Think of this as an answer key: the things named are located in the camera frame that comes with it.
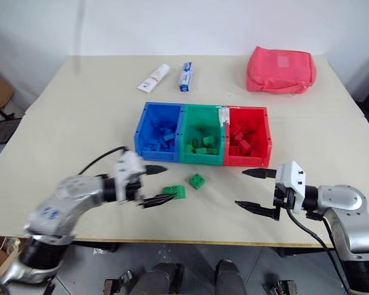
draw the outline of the white table surface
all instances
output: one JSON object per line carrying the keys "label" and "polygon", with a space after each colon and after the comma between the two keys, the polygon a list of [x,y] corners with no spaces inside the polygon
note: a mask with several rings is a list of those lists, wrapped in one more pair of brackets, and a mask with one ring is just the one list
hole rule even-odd
{"label": "white table surface", "polygon": [[[195,62],[194,88],[177,89],[180,66]],[[369,202],[369,125],[322,56],[315,57],[317,80],[303,95],[245,90],[247,57],[72,57],[27,110],[0,155],[0,235],[22,235],[34,207],[63,178],[123,144],[133,133],[145,101],[267,106],[272,135],[270,167],[296,160],[307,183],[350,184]],[[136,86],[159,64],[172,67],[152,93]],[[87,174],[112,173],[117,155]],[[234,200],[272,207],[274,182],[241,174],[243,167],[162,163],[168,172],[143,178],[148,197],[162,187],[183,184],[187,198],[142,210],[133,203],[88,211],[75,233],[80,240],[234,243],[317,246],[282,212],[280,222],[253,215]],[[202,174],[206,185],[187,179]],[[321,222],[298,219],[328,241]]]}

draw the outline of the red pouch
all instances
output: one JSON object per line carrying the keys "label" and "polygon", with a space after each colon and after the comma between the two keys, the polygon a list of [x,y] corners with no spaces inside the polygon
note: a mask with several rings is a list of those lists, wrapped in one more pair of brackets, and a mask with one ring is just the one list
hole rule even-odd
{"label": "red pouch", "polygon": [[310,53],[256,47],[247,65],[247,90],[303,93],[315,81]]}

